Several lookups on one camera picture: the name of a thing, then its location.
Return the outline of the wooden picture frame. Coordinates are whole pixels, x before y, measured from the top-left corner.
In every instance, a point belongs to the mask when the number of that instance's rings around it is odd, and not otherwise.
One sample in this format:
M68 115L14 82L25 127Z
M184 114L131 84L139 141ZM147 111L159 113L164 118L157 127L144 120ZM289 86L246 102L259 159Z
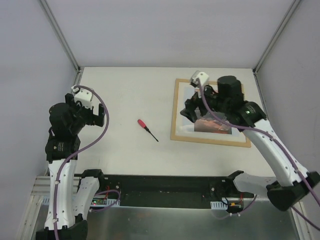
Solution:
M175 80L170 139L173 141L250 148L251 141L236 128L231 128L232 134L194 131L194 123L182 116L180 111L185 108L185 101L197 91L198 89L193 88L187 79Z

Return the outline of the red handled screwdriver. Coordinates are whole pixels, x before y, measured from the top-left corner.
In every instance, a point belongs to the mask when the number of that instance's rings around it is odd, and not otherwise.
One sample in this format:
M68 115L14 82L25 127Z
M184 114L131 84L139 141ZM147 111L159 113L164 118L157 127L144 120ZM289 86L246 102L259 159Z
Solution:
M141 120L138 119L137 123L144 129L146 130L157 142L159 142L159 140L151 133L151 131L149 130L149 128L147 127L147 125Z

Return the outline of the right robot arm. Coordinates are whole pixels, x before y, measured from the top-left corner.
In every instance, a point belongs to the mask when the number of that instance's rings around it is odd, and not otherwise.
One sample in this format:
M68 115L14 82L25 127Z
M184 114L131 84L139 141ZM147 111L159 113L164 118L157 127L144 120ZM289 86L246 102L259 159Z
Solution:
M314 191L320 174L309 171L290 153L272 128L261 107L245 100L242 84L233 75L217 80L217 90L209 85L209 76L196 71L189 80L198 91L184 102L180 114L195 123L209 113L218 122L236 128L255 145L274 173L274 177L260 177L240 171L225 184L225 192L237 197L242 192L267 197L280 211L293 207L308 194L320 201Z

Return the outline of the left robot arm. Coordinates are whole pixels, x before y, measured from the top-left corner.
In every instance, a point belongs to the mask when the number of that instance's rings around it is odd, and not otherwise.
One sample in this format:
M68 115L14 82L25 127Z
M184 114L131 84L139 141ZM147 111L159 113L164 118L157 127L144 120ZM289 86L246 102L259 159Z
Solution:
M93 94L85 89L65 95L65 101L49 109L49 137L45 146L50 177L49 206L44 229L36 232L37 240L85 240L87 216L94 195L105 191L100 169L87 169L74 192L74 174L86 126L103 127L105 109L98 105L94 114Z

